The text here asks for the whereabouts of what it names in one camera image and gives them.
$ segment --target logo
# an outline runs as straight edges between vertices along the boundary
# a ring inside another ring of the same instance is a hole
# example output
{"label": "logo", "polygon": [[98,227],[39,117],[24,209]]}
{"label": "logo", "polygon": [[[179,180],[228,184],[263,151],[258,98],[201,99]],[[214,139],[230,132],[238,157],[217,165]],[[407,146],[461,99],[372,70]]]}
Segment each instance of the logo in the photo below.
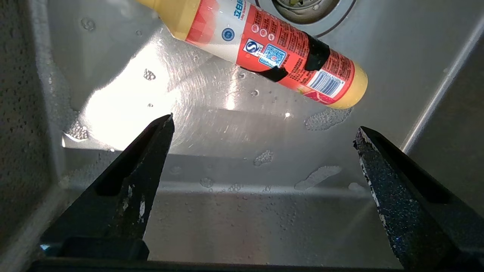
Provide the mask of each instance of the logo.
{"label": "logo", "polygon": [[259,62],[271,68],[278,66],[282,67],[282,63],[286,59],[287,53],[273,45],[267,45],[264,53],[261,54]]}
{"label": "logo", "polygon": [[262,38],[264,38],[265,36],[267,36],[267,30],[266,29],[261,29],[260,32],[259,32],[260,36]]}
{"label": "logo", "polygon": [[258,25],[252,25],[251,30],[253,33],[259,32],[259,26]]}
{"label": "logo", "polygon": [[244,5],[245,5],[244,0],[237,0],[237,4],[235,4],[234,16],[237,17],[238,19],[240,19],[242,16]]}
{"label": "logo", "polygon": [[243,50],[247,53],[250,53],[256,57],[259,57],[260,53],[262,52],[264,45],[252,40],[247,39]]}
{"label": "logo", "polygon": [[230,42],[235,37],[235,33],[231,28],[226,28],[222,31],[222,39],[226,42]]}

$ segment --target water droplet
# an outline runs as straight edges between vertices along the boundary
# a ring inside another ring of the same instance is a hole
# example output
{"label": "water droplet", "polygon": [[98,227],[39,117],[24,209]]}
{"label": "water droplet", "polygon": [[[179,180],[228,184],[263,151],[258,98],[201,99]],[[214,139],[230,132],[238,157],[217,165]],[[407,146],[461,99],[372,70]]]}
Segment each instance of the water droplet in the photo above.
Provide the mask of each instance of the water droplet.
{"label": "water droplet", "polygon": [[94,29],[96,29],[96,23],[94,22],[94,20],[88,17],[84,17],[81,19],[81,26],[87,31],[93,31]]}
{"label": "water droplet", "polygon": [[178,175],[182,172],[181,170],[182,168],[180,166],[173,166],[171,169],[170,169],[170,173],[172,175]]}
{"label": "water droplet", "polygon": [[202,187],[205,187],[205,188],[211,188],[213,184],[214,184],[213,180],[209,178],[202,178],[200,180],[200,185],[202,185]]}
{"label": "water droplet", "polygon": [[253,90],[251,93],[250,93],[250,96],[252,97],[256,97],[259,95],[259,90]]}
{"label": "water droplet", "polygon": [[240,184],[235,183],[232,186],[230,186],[227,191],[229,191],[229,192],[238,192],[238,191],[240,191],[241,188],[242,187],[240,186]]}
{"label": "water droplet", "polygon": [[257,156],[257,158],[254,159],[254,166],[259,167],[262,166],[263,164],[270,163],[272,161],[272,157],[274,156],[274,153],[270,150],[264,151],[261,155]]}
{"label": "water droplet", "polygon": [[317,113],[304,121],[306,129],[310,131],[327,130],[339,123],[342,123],[351,114],[349,109],[333,109],[327,108],[324,111]]}
{"label": "water droplet", "polygon": [[66,134],[76,141],[84,141],[88,139],[88,131],[85,126],[81,126],[79,120],[76,120],[69,129],[66,131]]}
{"label": "water droplet", "polygon": [[352,182],[348,185],[348,189],[353,192],[364,192],[365,188],[356,182]]}
{"label": "water droplet", "polygon": [[156,79],[155,74],[148,69],[145,69],[145,74],[144,74],[143,77],[148,81],[152,81],[152,80]]}
{"label": "water droplet", "polygon": [[322,166],[316,171],[312,172],[305,180],[300,181],[294,185],[294,189],[298,191],[304,191],[308,188],[314,187],[321,183],[323,180],[334,176],[343,170],[339,166]]}

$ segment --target barcode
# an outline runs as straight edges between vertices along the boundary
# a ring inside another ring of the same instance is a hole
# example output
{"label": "barcode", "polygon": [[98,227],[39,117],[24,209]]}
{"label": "barcode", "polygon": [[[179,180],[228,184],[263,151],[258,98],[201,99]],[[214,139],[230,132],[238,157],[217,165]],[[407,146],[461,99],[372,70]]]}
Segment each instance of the barcode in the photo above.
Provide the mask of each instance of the barcode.
{"label": "barcode", "polygon": [[323,70],[319,70],[308,83],[310,88],[313,88],[331,98],[334,98],[341,91],[344,85],[344,81]]}

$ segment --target drain strainer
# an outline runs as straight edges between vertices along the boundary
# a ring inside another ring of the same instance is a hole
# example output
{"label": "drain strainer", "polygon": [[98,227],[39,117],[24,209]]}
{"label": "drain strainer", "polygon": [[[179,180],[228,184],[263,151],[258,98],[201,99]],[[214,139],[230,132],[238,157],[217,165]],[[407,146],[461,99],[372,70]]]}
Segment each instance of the drain strainer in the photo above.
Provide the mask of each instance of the drain strainer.
{"label": "drain strainer", "polygon": [[335,28],[355,0],[255,0],[257,6],[309,35],[320,37]]}

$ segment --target scratched metal surface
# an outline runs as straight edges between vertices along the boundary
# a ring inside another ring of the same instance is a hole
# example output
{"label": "scratched metal surface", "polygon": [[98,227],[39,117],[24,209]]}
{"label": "scratched metal surface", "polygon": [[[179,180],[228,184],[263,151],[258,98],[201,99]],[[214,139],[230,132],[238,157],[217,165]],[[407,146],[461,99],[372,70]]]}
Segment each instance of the scratched metal surface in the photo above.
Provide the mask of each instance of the scratched metal surface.
{"label": "scratched metal surface", "polygon": [[61,186],[86,188],[173,112],[151,259],[347,267],[399,267],[352,147],[357,127],[409,150],[484,14],[479,0],[355,1],[320,39],[369,86],[334,111],[173,39],[135,1],[29,3]]}

